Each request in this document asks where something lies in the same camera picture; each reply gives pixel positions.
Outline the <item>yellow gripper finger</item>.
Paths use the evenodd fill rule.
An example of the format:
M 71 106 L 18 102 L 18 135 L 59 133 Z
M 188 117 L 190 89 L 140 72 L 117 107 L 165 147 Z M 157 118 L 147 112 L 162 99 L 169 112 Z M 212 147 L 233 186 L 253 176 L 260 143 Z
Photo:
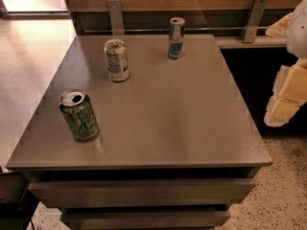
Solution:
M 270 25 L 266 30 L 266 35 L 269 37 L 285 37 L 290 25 L 292 13 L 288 13 L 281 19 Z
M 277 72 L 264 122 L 282 127 L 307 103 L 307 60 L 300 58 L 291 67 L 282 65 Z

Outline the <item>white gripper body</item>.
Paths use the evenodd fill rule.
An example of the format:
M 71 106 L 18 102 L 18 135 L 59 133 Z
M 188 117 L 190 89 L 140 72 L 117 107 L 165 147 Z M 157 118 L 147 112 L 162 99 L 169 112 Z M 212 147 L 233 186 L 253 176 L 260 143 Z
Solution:
M 286 43 L 289 53 L 297 58 L 307 58 L 307 0 L 302 0 L 292 13 Z

